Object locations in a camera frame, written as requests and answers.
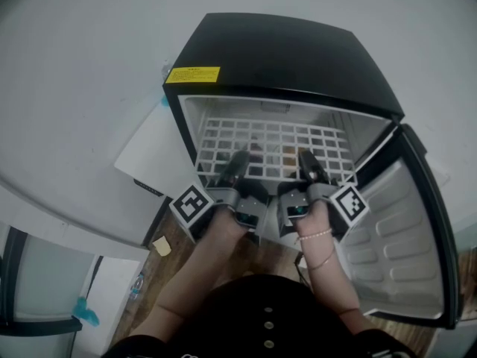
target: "person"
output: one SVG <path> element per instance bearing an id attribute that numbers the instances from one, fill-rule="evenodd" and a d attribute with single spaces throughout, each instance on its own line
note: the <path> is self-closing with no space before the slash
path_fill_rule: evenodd
<path id="1" fill-rule="evenodd" d="M 211 291 L 246 230 L 219 210 L 148 317 L 104 358 L 415 357 L 363 316 L 335 253 L 326 204 L 297 221 L 312 291 L 266 274 Z"/>

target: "wooden floor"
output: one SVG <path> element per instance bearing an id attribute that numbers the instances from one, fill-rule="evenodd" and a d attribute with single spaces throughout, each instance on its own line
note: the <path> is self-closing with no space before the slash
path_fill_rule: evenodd
<path id="1" fill-rule="evenodd" d="M 156 240 L 160 236 L 166 237 L 171 245 L 172 252 L 166 257 L 161 257 L 154 247 L 149 245 L 151 254 L 142 270 L 145 280 L 141 293 L 135 301 L 127 302 L 112 344 L 126 337 L 133 328 L 144 320 L 151 311 L 160 290 L 176 274 L 192 253 L 193 243 L 177 226 L 169 211 L 159 224 L 156 235 L 152 240 Z M 247 272 L 278 274 L 298 281 L 298 273 L 294 267 L 296 256 L 297 252 L 295 250 L 274 242 L 263 240 L 260 248 L 257 248 L 244 239 L 239 243 L 229 264 L 224 268 L 216 286 L 242 277 Z M 477 253 L 472 251 L 460 255 L 459 264 L 465 302 L 463 319 L 477 318 Z M 370 317 L 370 320 L 379 329 L 409 346 L 418 357 L 424 356 L 435 333 L 435 330 L 430 327 L 401 324 L 376 317 Z"/>

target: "bracelet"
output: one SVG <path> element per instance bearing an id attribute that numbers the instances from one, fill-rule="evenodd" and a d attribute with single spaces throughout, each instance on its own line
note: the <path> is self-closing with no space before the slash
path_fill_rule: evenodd
<path id="1" fill-rule="evenodd" d="M 323 232 L 313 233 L 312 235 L 308 235 L 308 236 L 298 236 L 297 239 L 295 240 L 295 244 L 297 244 L 299 240 L 303 241 L 303 240 L 313 239 L 314 237 L 319 237 L 322 235 L 326 235 L 328 233 L 331 233 L 331 228 L 328 228 L 327 230 L 324 230 Z"/>
<path id="2" fill-rule="evenodd" d="M 333 254 L 335 254 L 335 246 L 333 245 L 333 250 L 331 251 L 331 253 L 329 254 L 329 256 L 321 263 L 321 264 L 318 264 L 317 266 L 313 267 L 313 268 L 310 268 L 308 270 L 308 272 L 311 272 L 311 271 L 316 271 L 317 269 L 321 268 L 322 266 L 326 265 L 326 263 L 328 263 L 330 260 L 331 260 L 331 257 L 333 256 Z"/>

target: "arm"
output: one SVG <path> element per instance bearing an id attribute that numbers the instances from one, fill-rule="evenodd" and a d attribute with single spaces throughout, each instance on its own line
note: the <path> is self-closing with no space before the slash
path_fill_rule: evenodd
<path id="1" fill-rule="evenodd" d="M 323 201 L 314 203 L 311 213 L 298 220 L 296 228 L 300 236 L 328 230 L 326 204 Z M 302 240 L 301 247 L 317 300 L 338 314 L 352 334 L 375 328 L 359 310 L 358 295 L 334 252 L 331 233 Z"/>
<path id="2" fill-rule="evenodd" d="M 148 317 L 131 333 L 167 342 L 202 304 L 232 255 L 245 228 L 229 210 L 219 210 L 186 264 L 157 296 Z"/>

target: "open fridge door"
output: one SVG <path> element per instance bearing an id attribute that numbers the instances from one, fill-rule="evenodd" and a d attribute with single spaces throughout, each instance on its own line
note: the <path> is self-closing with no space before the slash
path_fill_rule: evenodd
<path id="1" fill-rule="evenodd" d="M 365 313 L 453 328 L 461 314 L 457 252 L 425 154 L 415 132 L 399 126 L 358 172 L 370 212 L 340 247 Z"/>

